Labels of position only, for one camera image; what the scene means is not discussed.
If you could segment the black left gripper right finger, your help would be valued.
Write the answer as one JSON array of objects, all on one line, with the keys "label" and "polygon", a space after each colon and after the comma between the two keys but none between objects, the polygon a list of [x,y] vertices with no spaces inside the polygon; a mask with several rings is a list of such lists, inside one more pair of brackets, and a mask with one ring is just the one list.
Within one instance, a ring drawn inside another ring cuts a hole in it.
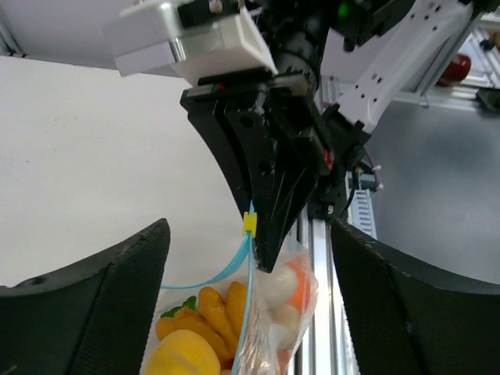
[{"label": "black left gripper right finger", "polygon": [[330,223],[334,265],[362,374],[497,374],[499,286]]}]

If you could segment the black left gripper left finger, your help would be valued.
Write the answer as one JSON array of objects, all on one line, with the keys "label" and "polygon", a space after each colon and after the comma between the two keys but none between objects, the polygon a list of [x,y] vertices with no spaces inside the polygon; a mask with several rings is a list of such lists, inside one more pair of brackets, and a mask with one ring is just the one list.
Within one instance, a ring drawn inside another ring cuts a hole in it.
[{"label": "black left gripper left finger", "polygon": [[1,288],[3,374],[138,374],[170,246],[160,219],[69,266]]}]

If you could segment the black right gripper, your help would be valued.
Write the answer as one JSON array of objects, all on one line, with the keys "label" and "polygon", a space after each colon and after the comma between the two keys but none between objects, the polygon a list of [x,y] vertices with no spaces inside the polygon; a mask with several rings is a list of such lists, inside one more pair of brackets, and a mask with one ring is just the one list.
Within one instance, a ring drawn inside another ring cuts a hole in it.
[{"label": "black right gripper", "polygon": [[[243,8],[254,18],[281,76],[301,74],[316,91],[320,64],[333,29],[350,52],[374,35],[374,1],[190,1],[179,7],[183,27],[207,26]],[[273,249],[273,142],[266,120],[267,87],[186,90],[188,119],[223,171],[237,207],[252,203],[259,215],[257,244]]]}]

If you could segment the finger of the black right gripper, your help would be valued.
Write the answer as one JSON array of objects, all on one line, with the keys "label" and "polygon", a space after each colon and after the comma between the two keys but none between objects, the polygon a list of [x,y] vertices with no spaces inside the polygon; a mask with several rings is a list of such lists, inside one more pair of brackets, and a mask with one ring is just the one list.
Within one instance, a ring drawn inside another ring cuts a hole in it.
[{"label": "finger of the black right gripper", "polygon": [[260,93],[249,136],[252,201],[259,268],[272,272],[284,237],[311,198],[324,172],[324,143],[314,129],[314,105],[300,98]]}]

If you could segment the yellow toy pepper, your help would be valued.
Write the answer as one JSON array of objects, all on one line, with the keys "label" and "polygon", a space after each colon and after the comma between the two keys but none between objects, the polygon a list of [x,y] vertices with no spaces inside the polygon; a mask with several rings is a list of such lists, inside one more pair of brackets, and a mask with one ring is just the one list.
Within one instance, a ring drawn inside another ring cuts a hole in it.
[{"label": "yellow toy pepper", "polygon": [[148,357],[144,374],[219,374],[220,361],[209,343],[189,330],[161,340]]}]

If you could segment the orange toy fruit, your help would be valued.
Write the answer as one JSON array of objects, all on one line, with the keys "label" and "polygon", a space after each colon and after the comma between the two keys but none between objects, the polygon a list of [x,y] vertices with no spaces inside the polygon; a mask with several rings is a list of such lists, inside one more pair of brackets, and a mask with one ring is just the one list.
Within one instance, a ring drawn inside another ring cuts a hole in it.
[{"label": "orange toy fruit", "polygon": [[293,293],[286,303],[292,305],[299,313],[303,314],[309,307],[311,298],[310,276],[303,266],[295,261],[286,262],[286,265],[295,273],[297,281]]}]

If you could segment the white toy mushroom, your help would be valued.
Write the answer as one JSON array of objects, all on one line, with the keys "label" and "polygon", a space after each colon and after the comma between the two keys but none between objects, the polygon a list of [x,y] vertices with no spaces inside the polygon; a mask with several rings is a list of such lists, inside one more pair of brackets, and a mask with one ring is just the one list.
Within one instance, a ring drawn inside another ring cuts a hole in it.
[{"label": "white toy mushroom", "polygon": [[293,349],[298,339],[302,315],[295,307],[289,304],[271,309],[270,315],[274,324],[286,330],[286,332],[282,334],[277,349]]}]

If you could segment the clear zip top bag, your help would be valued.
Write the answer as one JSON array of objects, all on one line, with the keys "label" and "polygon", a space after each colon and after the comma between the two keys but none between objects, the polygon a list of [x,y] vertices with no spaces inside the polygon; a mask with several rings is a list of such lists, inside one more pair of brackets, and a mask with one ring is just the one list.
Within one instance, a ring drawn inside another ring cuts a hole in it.
[{"label": "clear zip top bag", "polygon": [[318,295],[309,250],[287,235],[271,273],[259,270],[254,208],[243,240],[217,275],[194,285],[163,285],[153,319],[162,340],[181,330],[204,337],[223,374],[285,374],[313,320]]}]

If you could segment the yellow toy ginger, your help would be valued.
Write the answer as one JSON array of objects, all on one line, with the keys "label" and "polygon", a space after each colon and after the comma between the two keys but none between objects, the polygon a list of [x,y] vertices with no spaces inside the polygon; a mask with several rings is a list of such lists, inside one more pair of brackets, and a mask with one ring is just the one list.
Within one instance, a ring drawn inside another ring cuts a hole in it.
[{"label": "yellow toy ginger", "polygon": [[215,351],[223,369],[232,365],[238,349],[247,300],[247,286],[230,283],[226,295],[203,287],[197,295],[162,313],[155,324],[161,341],[176,330],[189,330],[204,338]]}]

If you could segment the white toy radish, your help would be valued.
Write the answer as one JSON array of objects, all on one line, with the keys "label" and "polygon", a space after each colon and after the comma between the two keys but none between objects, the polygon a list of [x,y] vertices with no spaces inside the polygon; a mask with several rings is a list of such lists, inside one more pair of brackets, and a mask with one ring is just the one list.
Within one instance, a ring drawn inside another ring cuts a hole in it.
[{"label": "white toy radish", "polygon": [[[259,283],[257,296],[263,298],[268,309],[287,304],[286,301],[291,297],[297,283],[295,273],[286,263],[278,265],[272,273],[263,273],[256,270],[254,278]],[[196,310],[198,308],[200,289],[201,287],[184,290],[161,290],[162,313],[166,313],[179,305],[186,305],[189,309]]]}]

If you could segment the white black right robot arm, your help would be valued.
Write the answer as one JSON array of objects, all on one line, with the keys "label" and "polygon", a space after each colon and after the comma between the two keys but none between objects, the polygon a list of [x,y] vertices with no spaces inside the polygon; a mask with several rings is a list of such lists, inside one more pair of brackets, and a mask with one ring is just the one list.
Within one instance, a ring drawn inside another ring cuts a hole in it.
[{"label": "white black right robot arm", "polygon": [[[253,25],[278,71],[198,79],[180,103],[214,155],[241,211],[254,209],[254,256],[274,268],[285,235],[322,185],[338,184],[395,95],[449,38],[496,1],[265,1]],[[350,52],[390,34],[371,64],[326,110],[314,97],[330,30]]]}]

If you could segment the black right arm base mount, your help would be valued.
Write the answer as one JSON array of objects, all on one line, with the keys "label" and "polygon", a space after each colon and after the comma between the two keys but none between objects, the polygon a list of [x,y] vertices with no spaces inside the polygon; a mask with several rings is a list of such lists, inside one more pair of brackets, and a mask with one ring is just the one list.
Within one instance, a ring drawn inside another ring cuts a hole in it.
[{"label": "black right arm base mount", "polygon": [[363,158],[364,146],[370,135],[363,131],[364,125],[354,125],[341,116],[327,121],[333,140],[333,167],[321,177],[309,204],[308,217],[311,220],[330,222],[334,218],[346,220],[348,208],[354,198],[354,186],[359,178],[355,169]]}]

